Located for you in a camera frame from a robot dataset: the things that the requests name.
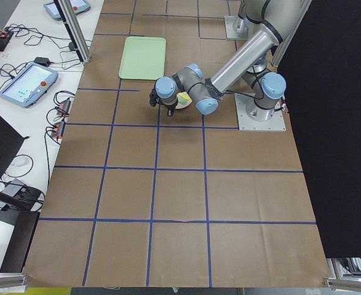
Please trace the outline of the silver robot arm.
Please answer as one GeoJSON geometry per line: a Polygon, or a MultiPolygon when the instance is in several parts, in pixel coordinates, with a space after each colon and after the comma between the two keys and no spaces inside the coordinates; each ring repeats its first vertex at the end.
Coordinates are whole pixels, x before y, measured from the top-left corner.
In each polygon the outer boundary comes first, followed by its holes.
{"type": "Polygon", "coordinates": [[[186,92],[203,115],[216,111],[223,93],[243,76],[265,53],[281,44],[299,20],[299,1],[241,1],[238,18],[258,31],[211,78],[202,81],[200,67],[193,63],[170,77],[155,81],[149,103],[165,106],[173,116],[178,104],[177,94],[186,92]]]}
{"type": "Polygon", "coordinates": [[[256,12],[255,1],[241,0],[237,17],[232,25],[236,40],[249,40],[259,30],[261,22],[256,12]]]}

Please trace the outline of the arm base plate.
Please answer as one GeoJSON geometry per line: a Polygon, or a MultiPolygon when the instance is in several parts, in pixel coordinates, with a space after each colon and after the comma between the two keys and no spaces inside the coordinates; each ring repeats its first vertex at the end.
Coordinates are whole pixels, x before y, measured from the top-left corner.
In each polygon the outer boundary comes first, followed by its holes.
{"type": "Polygon", "coordinates": [[[280,103],[273,109],[265,110],[255,104],[254,93],[234,94],[238,128],[246,132],[285,132],[287,130],[280,103]]]}
{"type": "Polygon", "coordinates": [[[225,16],[224,25],[227,40],[245,41],[248,39],[250,22],[247,19],[244,20],[238,16],[225,16]]]}

